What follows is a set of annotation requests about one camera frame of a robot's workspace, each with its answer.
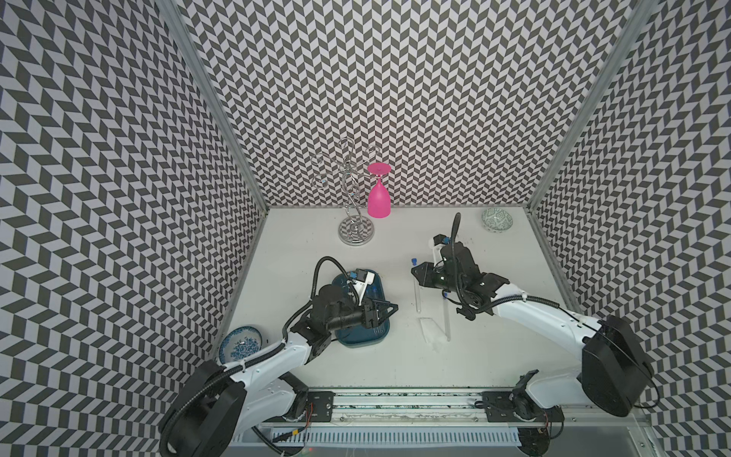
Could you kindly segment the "blue capped test tube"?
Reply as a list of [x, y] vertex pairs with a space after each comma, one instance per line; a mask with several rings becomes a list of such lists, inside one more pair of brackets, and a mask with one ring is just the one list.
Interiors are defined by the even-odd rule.
[[442, 292], [442, 310], [443, 310], [443, 332], [445, 335], [445, 340], [449, 343], [451, 341], [451, 325], [450, 325], [450, 305], [451, 302], [448, 300], [448, 293], [443, 291]]
[[412, 279], [412, 285], [413, 285], [413, 292], [414, 292], [414, 306], [417, 313], [422, 313], [422, 299], [421, 299], [421, 289], [420, 284], [417, 279], [417, 277], [414, 275], [413, 269], [418, 266], [417, 258], [411, 259], [411, 279]]

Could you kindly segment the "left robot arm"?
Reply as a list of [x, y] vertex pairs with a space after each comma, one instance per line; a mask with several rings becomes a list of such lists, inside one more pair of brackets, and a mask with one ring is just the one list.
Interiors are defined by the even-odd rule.
[[379, 327], [399, 310], [386, 300], [326, 285], [283, 326], [279, 343], [249, 358], [205, 361], [177, 393], [158, 425], [162, 456], [219, 456], [241, 431], [295, 409], [306, 394], [292, 376], [321, 355], [340, 329]]

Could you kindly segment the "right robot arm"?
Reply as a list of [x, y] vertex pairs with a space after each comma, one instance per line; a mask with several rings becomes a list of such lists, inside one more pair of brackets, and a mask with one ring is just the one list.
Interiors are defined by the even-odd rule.
[[432, 252], [434, 261], [412, 265], [419, 287], [439, 289], [469, 321], [486, 313], [515, 322], [576, 359], [573, 366], [557, 371], [531, 369], [502, 399], [484, 398], [482, 409], [533, 422], [564, 405], [594, 406], [615, 417], [643, 408], [640, 398], [652, 386], [654, 373], [626, 320], [572, 312], [527, 293], [504, 276], [481, 272], [461, 242], [438, 236]]

